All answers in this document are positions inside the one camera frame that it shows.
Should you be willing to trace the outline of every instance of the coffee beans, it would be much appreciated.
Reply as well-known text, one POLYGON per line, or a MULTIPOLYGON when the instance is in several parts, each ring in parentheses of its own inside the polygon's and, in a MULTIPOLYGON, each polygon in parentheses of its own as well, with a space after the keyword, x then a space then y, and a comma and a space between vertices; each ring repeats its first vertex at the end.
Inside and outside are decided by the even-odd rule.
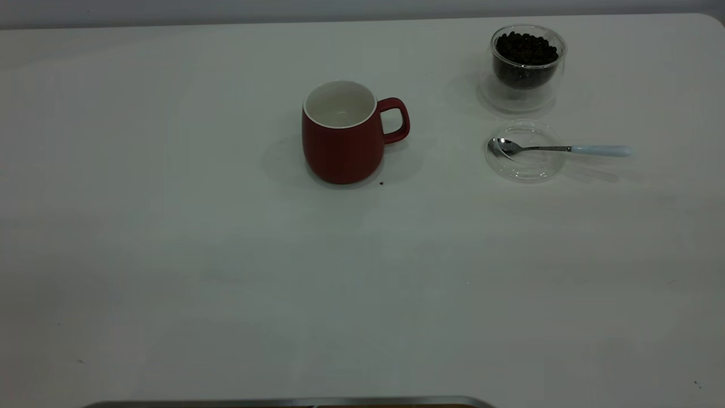
POLYGON ((528 90, 535 89, 551 79, 556 66, 537 68, 559 58, 556 47, 549 41, 530 34, 510 33, 496 40, 496 51, 506 60, 531 68, 522 68, 494 56, 494 72, 496 76, 511 88, 528 90))

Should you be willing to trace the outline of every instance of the metal spoon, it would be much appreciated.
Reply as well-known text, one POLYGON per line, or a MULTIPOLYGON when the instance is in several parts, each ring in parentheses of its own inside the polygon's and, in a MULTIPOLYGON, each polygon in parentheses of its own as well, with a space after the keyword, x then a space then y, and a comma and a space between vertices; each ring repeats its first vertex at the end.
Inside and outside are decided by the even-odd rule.
POLYGON ((495 137, 489 140, 489 150, 495 155, 504 152, 506 155, 513 156, 526 150, 550 150, 553 152, 569 152, 579 155, 595 155, 595 156, 611 156, 614 158, 625 158, 632 154, 633 150, 629 146, 534 146, 521 147, 517 143, 502 137, 495 137))

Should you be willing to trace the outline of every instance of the light blue spoon handle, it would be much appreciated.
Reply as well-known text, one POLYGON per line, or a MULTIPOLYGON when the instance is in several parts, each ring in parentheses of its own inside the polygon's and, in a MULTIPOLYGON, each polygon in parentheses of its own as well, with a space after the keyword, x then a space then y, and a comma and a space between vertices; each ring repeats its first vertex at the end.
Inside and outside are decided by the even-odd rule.
POLYGON ((571 152, 578 155, 611 156, 625 158, 633 153, 629 146, 572 146, 571 152))

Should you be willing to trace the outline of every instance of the mug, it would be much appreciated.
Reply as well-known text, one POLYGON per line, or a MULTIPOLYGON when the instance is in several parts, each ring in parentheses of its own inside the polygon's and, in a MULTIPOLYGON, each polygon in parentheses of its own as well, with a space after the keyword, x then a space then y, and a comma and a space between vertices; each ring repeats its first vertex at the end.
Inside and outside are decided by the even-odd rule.
POLYGON ((400 99, 378 101, 370 89, 353 81, 323 83, 302 104, 302 149, 310 168, 322 180, 349 184, 370 176, 383 160, 385 144, 410 132, 407 109, 400 99), (400 129, 385 134, 380 113, 399 109, 400 129))

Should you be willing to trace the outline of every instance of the table surface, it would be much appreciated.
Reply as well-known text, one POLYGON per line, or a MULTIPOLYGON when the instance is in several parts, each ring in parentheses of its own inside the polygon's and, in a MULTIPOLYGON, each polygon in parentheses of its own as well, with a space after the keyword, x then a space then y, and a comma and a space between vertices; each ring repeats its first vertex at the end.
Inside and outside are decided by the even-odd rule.
POLYGON ((0 406, 725 403, 710 17, 4 31, 0 50, 0 406), (532 116, 634 157, 570 157, 536 185, 488 167, 512 116, 479 102, 476 71, 519 22, 569 45, 532 116), (412 123, 351 187, 301 150, 302 100, 335 78, 399 97, 412 123))

